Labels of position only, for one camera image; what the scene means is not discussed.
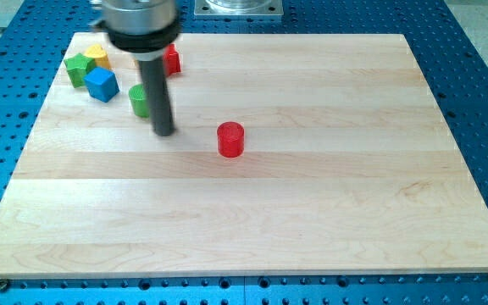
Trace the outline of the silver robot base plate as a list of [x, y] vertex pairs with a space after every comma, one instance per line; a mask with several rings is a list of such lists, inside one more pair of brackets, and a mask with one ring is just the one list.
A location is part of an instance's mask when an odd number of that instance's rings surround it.
[[214, 17], [272, 17], [284, 14], [282, 0], [195, 0], [194, 15]]

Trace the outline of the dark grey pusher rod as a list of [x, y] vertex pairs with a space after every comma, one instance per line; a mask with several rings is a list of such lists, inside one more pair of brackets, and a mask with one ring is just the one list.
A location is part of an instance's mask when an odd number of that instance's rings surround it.
[[139, 70], [152, 130], [157, 136], [171, 136], [175, 132], [171, 101], [162, 58], [139, 61]]

